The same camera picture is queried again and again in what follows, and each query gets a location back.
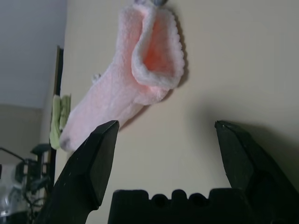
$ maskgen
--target beige wall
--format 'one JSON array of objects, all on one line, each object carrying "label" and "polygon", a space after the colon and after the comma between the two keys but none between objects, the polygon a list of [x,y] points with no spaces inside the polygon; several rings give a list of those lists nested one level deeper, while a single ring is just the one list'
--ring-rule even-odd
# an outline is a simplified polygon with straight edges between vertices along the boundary
[{"label": "beige wall", "polygon": [[[42,112],[20,106],[0,105],[0,146],[23,158],[39,143]],[[20,160],[0,151],[0,164]]]},{"label": "beige wall", "polygon": [[[68,2],[62,93],[72,107],[111,63],[118,11],[132,2]],[[168,2],[183,30],[185,81],[119,133],[103,205],[88,224],[107,223],[117,189],[170,197],[228,187],[218,119],[247,124],[299,189],[299,1]]]}]

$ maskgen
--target pink sock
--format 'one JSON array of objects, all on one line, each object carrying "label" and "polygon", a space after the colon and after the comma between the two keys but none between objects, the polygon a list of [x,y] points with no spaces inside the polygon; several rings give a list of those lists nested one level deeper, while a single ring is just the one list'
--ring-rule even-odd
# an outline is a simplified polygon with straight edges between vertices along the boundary
[{"label": "pink sock", "polygon": [[124,8],[113,61],[70,113],[61,148],[74,151],[97,126],[111,120],[122,126],[144,105],[161,101],[177,87],[183,57],[170,11],[137,4]]}]

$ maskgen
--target white wall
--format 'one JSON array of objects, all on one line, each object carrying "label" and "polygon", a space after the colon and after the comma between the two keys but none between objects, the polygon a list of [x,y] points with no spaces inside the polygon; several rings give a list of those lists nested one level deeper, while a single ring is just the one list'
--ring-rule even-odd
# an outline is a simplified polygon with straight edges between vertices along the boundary
[{"label": "white wall", "polygon": [[[118,12],[132,2],[69,1],[62,94],[72,107],[111,63]],[[119,133],[103,205],[88,224],[107,223],[117,189],[170,197],[228,187],[218,119],[247,124],[299,189],[299,1],[168,2],[183,30],[185,82]]]},{"label": "white wall", "polygon": [[[34,158],[30,151],[39,143],[42,111],[12,105],[0,105],[0,147],[23,158]],[[0,164],[20,160],[0,150]]]},{"label": "white wall", "polygon": [[43,108],[66,0],[0,1],[0,104]]}]

